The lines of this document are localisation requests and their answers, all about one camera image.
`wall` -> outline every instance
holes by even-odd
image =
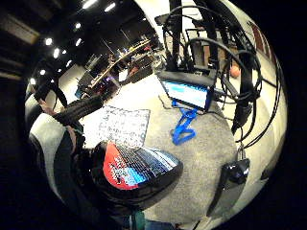
[[[68,69],[60,78],[59,78],[59,88],[63,91],[66,96],[67,102],[70,104],[77,100],[75,92],[78,88],[78,81],[83,76],[85,69],[77,64],[74,64],[70,69]],[[49,106],[53,106],[56,101],[56,95],[54,92],[50,92],[47,95],[46,103]],[[57,106],[55,108],[56,112],[60,111],[62,107],[60,101],[58,100]]]
[[[135,0],[137,4],[142,8],[142,10],[145,12],[147,19],[150,21],[150,23],[153,25],[153,27],[157,30],[157,33],[159,35],[159,38],[161,42],[163,42],[162,39],[162,31],[161,27],[158,27],[156,23],[154,22],[154,18],[158,15],[164,14],[169,12],[169,1],[165,0]],[[247,32],[248,38],[251,42],[254,43],[254,37],[251,27],[248,25],[248,21],[251,21],[254,23],[254,21],[249,18],[243,11],[238,9],[236,6],[234,6],[231,2],[227,0],[220,0],[223,2],[231,11],[234,12],[234,14],[237,16],[239,22],[243,26],[243,29]],[[187,4],[194,4],[191,0],[183,0],[183,5]],[[193,28],[193,25],[191,25],[190,20],[183,19],[183,29],[184,28]],[[272,66],[272,63],[269,61],[267,57],[265,57],[263,54],[258,53],[257,56],[259,57],[259,60],[261,62],[262,68],[262,74],[263,77],[271,82],[276,81],[276,75],[275,75],[275,69]],[[253,73],[253,79],[256,79],[256,73]],[[237,88],[239,88],[239,81],[233,82],[237,85]],[[272,108],[274,103],[274,95],[275,95],[275,89],[266,83],[263,84],[263,90],[261,93],[261,98],[257,101],[257,109],[258,109],[258,118],[256,119],[256,129],[250,135],[250,137],[247,139],[246,143],[251,140],[253,137],[255,137],[257,134],[259,134],[265,125],[267,124],[271,114],[272,114]],[[224,115],[232,117],[234,114],[235,106],[229,106],[225,111]],[[250,118],[248,119],[247,124],[244,127],[244,132],[247,132],[248,127],[250,124]],[[251,200],[258,194],[258,192],[262,189],[266,181],[260,181],[259,178],[261,176],[262,171],[265,169],[267,164],[270,162],[272,157],[275,154],[279,154],[280,150],[277,149],[280,138],[285,134],[287,127],[287,106],[285,101],[285,95],[282,92],[279,102],[279,107],[277,110],[277,114],[275,116],[275,119],[272,122],[271,127],[267,131],[267,133],[263,136],[261,141],[259,141],[255,146],[253,146],[250,149],[247,149],[247,157],[251,161],[251,168],[250,173],[248,177],[247,186],[245,187],[241,197],[239,198],[237,204],[233,207],[233,210],[229,212],[228,214],[225,214],[225,217],[223,218],[217,218],[209,225],[206,223],[203,223],[200,225],[200,229],[206,228],[213,228],[217,225],[219,225],[221,222],[226,221],[227,219],[231,218],[236,213],[240,212]],[[238,139],[240,136],[240,133],[237,132],[235,135],[235,138]]]

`person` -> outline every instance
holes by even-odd
[[[135,62],[129,63],[127,79],[134,75],[139,69],[140,67]]]
[[[117,56],[120,58],[124,53],[120,50],[117,49]]]
[[[115,55],[114,54],[109,54],[108,55],[108,59],[107,59],[108,66],[113,65],[115,63],[115,61],[116,61]]]
[[[170,177],[169,174],[165,177],[163,173],[155,178],[164,177],[160,180],[160,188],[155,185],[150,190],[143,190],[143,196],[139,197],[140,200],[135,201],[135,204],[127,201],[134,200],[139,195],[140,192],[137,188],[140,185],[131,184],[131,179],[128,180],[129,182],[126,181],[126,173],[124,177],[120,178],[120,182],[118,175],[116,175],[119,173],[117,171],[114,171],[115,174],[112,175],[111,173],[108,177],[106,167],[107,170],[112,172],[112,164],[117,164],[120,156],[125,162],[131,160],[131,155],[125,156],[131,149],[129,148],[129,151],[126,152],[124,147],[118,147],[109,141],[99,143],[95,149],[84,149],[83,131],[69,125],[70,123],[75,124],[74,111],[89,114],[102,106],[101,98],[94,96],[91,99],[72,102],[60,113],[53,111],[43,100],[38,100],[37,105],[41,107],[43,112],[35,120],[29,135],[30,147],[35,155],[37,167],[59,200],[76,215],[96,227],[104,226],[105,229],[115,230],[129,229],[129,215],[132,210],[146,209],[158,201],[156,199],[157,194],[163,196],[170,193],[174,188],[173,186],[169,187],[170,183],[177,183],[182,174],[182,163],[173,157],[171,159],[176,166],[172,170],[166,170],[166,173],[172,172],[173,175]],[[65,118],[65,114],[73,114],[73,116]],[[120,155],[116,157],[117,160],[110,157],[114,154],[114,150],[121,150]],[[140,154],[138,153],[139,150],[143,150],[141,154],[144,155],[145,159],[152,155],[152,153],[147,153],[146,149],[136,149],[136,154]],[[169,156],[168,153],[163,151],[155,151],[156,154],[163,154],[164,159]],[[115,161],[112,164],[105,164],[104,161],[107,160]],[[148,169],[146,167],[143,170],[141,169],[140,172],[143,173]],[[147,221],[145,229],[156,229],[157,224],[163,225],[163,223]],[[174,229],[172,224],[167,223],[165,226],[167,228],[164,229]]]

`monitor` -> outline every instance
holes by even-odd
[[[175,81],[161,81],[164,90],[171,99],[199,107],[206,108],[208,90],[204,86],[196,86]]]

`floor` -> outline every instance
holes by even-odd
[[[264,77],[274,81],[273,70],[265,67],[263,67]],[[83,69],[75,66],[70,71],[67,76],[71,81],[66,82],[63,91],[65,94],[72,95],[70,86],[76,87],[76,83],[72,79],[79,78],[83,74]],[[240,78],[231,81],[239,88]],[[245,144],[260,133],[267,124],[272,112],[274,92],[274,88],[264,84],[262,97],[257,100],[256,126],[244,142]],[[223,217],[210,219],[205,216],[205,213],[215,193],[221,166],[235,159],[236,146],[234,140],[237,140],[241,133],[238,131],[233,137],[230,132],[231,123],[208,114],[199,116],[191,124],[191,127],[197,132],[196,138],[180,147],[175,146],[169,132],[175,127],[180,118],[180,113],[176,109],[165,110],[157,95],[161,95],[165,104],[171,105],[171,101],[164,94],[156,76],[152,74],[138,83],[130,83],[124,86],[116,97],[106,102],[107,105],[126,110],[149,109],[151,118],[145,146],[167,150],[177,156],[184,164],[183,176],[177,187],[154,207],[146,210],[146,218],[166,222],[183,222],[186,223],[186,229],[191,228],[197,220],[201,219],[200,229],[204,226],[214,227],[241,211],[264,186],[266,181],[259,180],[261,173],[271,158],[279,153],[276,152],[276,146],[279,143],[280,135],[283,134],[283,126],[285,126],[283,123],[287,114],[284,96],[281,97],[282,103],[273,126],[268,129],[257,145],[246,151],[251,165],[247,186],[238,202]],[[221,106],[220,103],[213,103],[210,110],[221,112]],[[233,117],[234,109],[234,105],[228,105],[223,114],[225,117]],[[95,135],[97,124],[99,124],[99,114],[100,111],[98,110],[81,120],[84,124],[85,137],[89,147],[94,147],[100,141]],[[249,124],[250,118],[244,126],[244,132],[248,130]]]

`ceiling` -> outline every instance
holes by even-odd
[[[116,7],[105,12],[111,3]],[[30,77],[37,64],[63,66],[80,54],[76,41],[94,35],[104,36],[119,30],[144,15],[132,0],[97,0],[83,9],[82,0],[2,0],[0,6],[0,74]],[[77,30],[76,23],[81,23]],[[53,44],[44,44],[47,37]],[[67,50],[61,60],[52,57],[54,49]]]

